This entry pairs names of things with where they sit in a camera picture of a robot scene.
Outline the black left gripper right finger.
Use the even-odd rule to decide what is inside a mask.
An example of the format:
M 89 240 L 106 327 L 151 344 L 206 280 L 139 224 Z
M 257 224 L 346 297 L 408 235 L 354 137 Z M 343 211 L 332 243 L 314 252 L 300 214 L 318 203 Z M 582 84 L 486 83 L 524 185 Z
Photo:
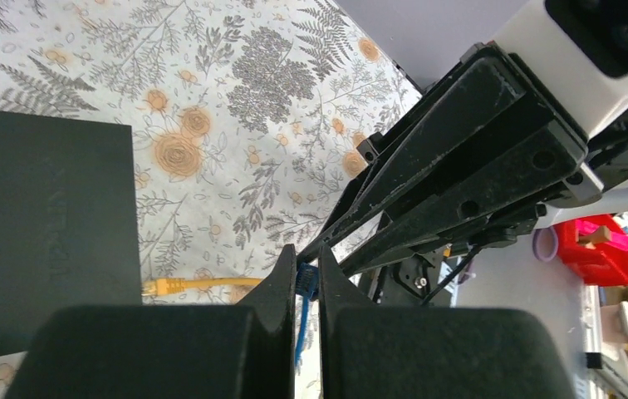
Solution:
M 544 324 L 506 308 L 380 306 L 319 253 L 326 398 L 572 398 Z

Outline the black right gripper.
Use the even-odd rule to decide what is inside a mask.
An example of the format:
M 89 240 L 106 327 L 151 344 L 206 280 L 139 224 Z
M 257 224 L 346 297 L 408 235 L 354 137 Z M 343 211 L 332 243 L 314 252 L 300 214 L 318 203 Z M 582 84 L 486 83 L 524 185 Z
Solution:
M 479 1 L 464 24 L 517 55 L 595 142 L 628 142 L 628 1 Z

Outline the large black network switch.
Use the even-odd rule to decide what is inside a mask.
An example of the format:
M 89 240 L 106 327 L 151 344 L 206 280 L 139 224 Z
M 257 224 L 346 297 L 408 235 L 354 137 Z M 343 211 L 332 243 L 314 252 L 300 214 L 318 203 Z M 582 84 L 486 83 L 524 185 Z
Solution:
M 129 126 L 0 111 L 0 357 L 56 311 L 140 303 Z

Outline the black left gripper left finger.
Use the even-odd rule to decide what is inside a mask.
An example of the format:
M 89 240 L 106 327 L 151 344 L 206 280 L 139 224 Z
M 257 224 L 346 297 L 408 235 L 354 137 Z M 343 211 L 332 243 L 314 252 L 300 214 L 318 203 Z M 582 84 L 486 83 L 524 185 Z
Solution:
M 79 306 L 33 338 L 9 398 L 290 398 L 296 251 L 234 305 Z

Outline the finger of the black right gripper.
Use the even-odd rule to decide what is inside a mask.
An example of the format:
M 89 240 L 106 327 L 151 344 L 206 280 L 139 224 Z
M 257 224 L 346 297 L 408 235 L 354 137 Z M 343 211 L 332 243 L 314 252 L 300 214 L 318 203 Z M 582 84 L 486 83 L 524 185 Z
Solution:
M 586 149 L 581 135 L 552 122 L 442 195 L 401 215 L 344 259 L 341 269 L 347 276 L 361 273 L 399 248 L 439 243 L 465 224 L 480 229 L 489 215 L 534 207 L 578 169 Z
M 456 64 L 386 134 L 372 135 L 359 155 L 367 166 L 344 189 L 322 231 L 297 256 L 308 263 L 368 220 L 402 201 L 416 204 L 433 169 L 523 95 L 518 70 L 504 55 Z

